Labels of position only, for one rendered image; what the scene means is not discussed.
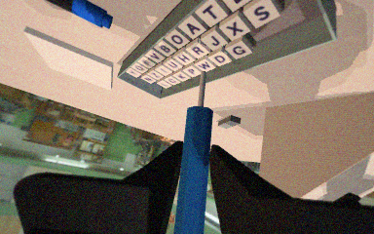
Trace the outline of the blue stylus with grey tip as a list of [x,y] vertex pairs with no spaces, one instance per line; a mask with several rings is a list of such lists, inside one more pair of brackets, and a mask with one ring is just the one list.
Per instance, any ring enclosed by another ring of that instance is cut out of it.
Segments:
[[198,106],[187,108],[173,234],[204,234],[213,110],[204,107],[206,72]]

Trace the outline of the black pen with blue cap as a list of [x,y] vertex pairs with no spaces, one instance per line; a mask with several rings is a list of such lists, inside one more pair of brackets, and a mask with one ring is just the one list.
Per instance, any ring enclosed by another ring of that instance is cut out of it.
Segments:
[[62,9],[87,20],[99,27],[110,28],[113,17],[107,11],[91,3],[88,0],[47,0]]

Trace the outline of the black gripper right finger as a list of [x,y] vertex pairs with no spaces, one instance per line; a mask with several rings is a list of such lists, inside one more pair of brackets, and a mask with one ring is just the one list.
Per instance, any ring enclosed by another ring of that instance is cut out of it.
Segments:
[[374,234],[374,206],[293,198],[216,144],[209,167],[221,234]]

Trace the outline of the grey keyboard with keys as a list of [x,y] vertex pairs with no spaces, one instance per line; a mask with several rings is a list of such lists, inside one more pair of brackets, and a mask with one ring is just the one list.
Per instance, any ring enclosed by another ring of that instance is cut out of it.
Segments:
[[334,0],[181,0],[117,78],[162,99],[335,41]]

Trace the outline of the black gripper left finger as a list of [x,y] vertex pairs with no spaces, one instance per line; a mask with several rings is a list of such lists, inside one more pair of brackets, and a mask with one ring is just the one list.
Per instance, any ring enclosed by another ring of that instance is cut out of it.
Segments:
[[183,141],[123,179],[38,173],[13,197],[23,234],[49,228],[100,234],[166,234],[180,176]]

